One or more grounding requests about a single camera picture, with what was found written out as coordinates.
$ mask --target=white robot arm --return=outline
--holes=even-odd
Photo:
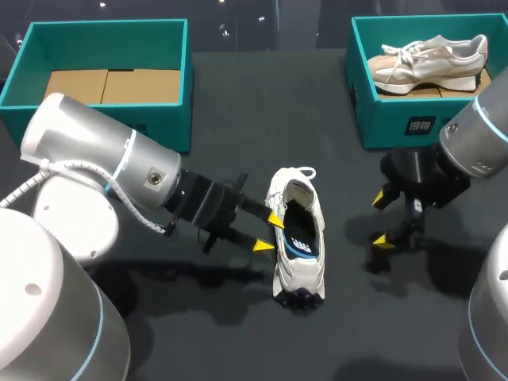
[[[179,219],[208,231],[205,252],[219,238],[250,251],[274,248],[230,227],[240,209],[283,227],[269,208],[241,193],[247,175],[227,187],[183,170],[178,153],[62,94],[51,94],[34,114],[21,158],[39,165],[41,172],[0,207],[42,183],[34,219],[84,266],[100,260],[117,238],[117,216],[106,197],[113,191],[139,222],[157,233],[171,235]],[[173,221],[159,226],[137,207],[164,207]]]
[[[169,236],[178,219],[208,231],[207,252],[219,238],[250,251],[270,247],[230,227],[239,209],[282,227],[269,208],[241,193],[246,175],[227,187],[182,170],[178,153],[62,94],[34,114],[21,158],[40,172],[0,201],[0,303],[8,312],[0,325],[0,380],[125,380],[124,322],[83,270],[117,239],[109,190],[156,233]],[[36,187],[33,217],[7,209]],[[137,207],[164,207],[174,219],[163,227]]]
[[[508,69],[440,132],[464,174],[489,179],[508,165]],[[470,381],[508,380],[508,226],[498,235],[468,302],[459,354]]]
[[[505,69],[440,131],[438,143],[395,149],[383,157],[387,183],[373,206],[382,210],[403,194],[406,216],[398,228],[374,240],[373,260],[376,250],[386,253],[408,244],[413,232],[422,233],[425,209],[445,206],[470,187],[471,178],[489,179],[508,165],[507,90]],[[508,226],[483,265],[460,333],[459,354],[469,381],[508,381],[507,251]]]

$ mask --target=sneaker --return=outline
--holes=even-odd
[[[315,308],[325,299],[325,221],[310,182],[315,176],[310,167],[281,168],[271,179],[266,199],[284,225],[275,227],[273,296],[292,308]]]
[[[449,90],[474,91],[487,61],[487,38],[450,41],[436,36],[403,48],[382,45],[382,56],[372,57],[368,67],[374,84],[392,94],[407,94],[423,83]]]

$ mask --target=black table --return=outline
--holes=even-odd
[[[244,190],[259,200],[280,167],[314,167],[326,222],[326,300],[312,314],[285,310],[271,299],[269,260],[225,242],[206,256],[189,225],[166,239],[115,204],[117,262],[104,268],[109,287],[118,278],[116,295],[136,303],[127,318],[130,381],[463,380],[461,295],[506,223],[508,171],[433,211],[426,250],[395,257],[388,276],[368,274],[368,236],[396,223],[402,205],[371,208],[383,153],[360,146],[344,52],[201,53],[194,65],[192,152],[184,167],[217,180],[246,171]],[[4,128],[0,142],[0,191],[7,194],[34,170],[18,161]],[[29,212],[30,202],[16,207]],[[271,238],[249,217],[237,222]],[[136,265],[157,271],[129,270],[127,282],[121,269]]]

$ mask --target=cable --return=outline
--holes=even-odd
[[[9,205],[11,205],[14,201],[16,201],[18,198],[20,198],[27,191],[29,191],[30,189],[34,188],[39,183],[46,180],[53,172],[64,173],[66,170],[82,169],[82,170],[86,170],[86,171],[92,171],[92,172],[96,173],[97,175],[100,175],[101,177],[103,177],[108,182],[108,184],[111,185],[111,188],[113,188],[113,190],[118,195],[120,200],[123,202],[123,204],[129,210],[129,212],[141,224],[145,225],[146,227],[155,231],[156,233],[159,233],[159,234],[166,233],[166,230],[162,226],[157,225],[156,223],[151,222],[151,221],[147,220],[145,217],[143,217],[143,215],[137,210],[137,208],[130,201],[127,194],[121,189],[120,185],[113,178],[113,176],[110,175],[105,169],[99,167],[98,165],[95,165],[93,163],[89,163],[86,161],[81,161],[81,160],[66,160],[66,161],[60,161],[60,162],[54,163],[54,164],[47,164],[46,167],[47,168],[42,168],[42,169],[44,169],[43,171],[37,173],[32,178],[25,181],[14,192],[12,192],[6,198],[1,200],[0,201],[0,208],[6,208]]]
[[[52,173],[50,171],[41,171],[30,179],[26,180],[18,188],[16,188],[11,194],[0,201],[0,208],[5,209],[10,206],[13,202],[19,199],[23,194],[36,187],[37,185],[44,182]]]

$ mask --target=gray cylinder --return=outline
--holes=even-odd
[[[148,210],[171,196],[181,168],[178,153],[58,93],[47,97],[33,115],[21,154],[52,162],[85,160],[117,173],[132,201]],[[88,175],[104,185],[103,179]]]
[[[508,380],[508,227],[496,239],[468,302],[459,356],[469,381]]]
[[[55,238],[29,216],[0,210],[0,253],[0,302],[8,313],[0,380],[124,381],[125,324]]]
[[[490,178],[508,165],[508,69],[441,131],[441,146],[472,177]]]

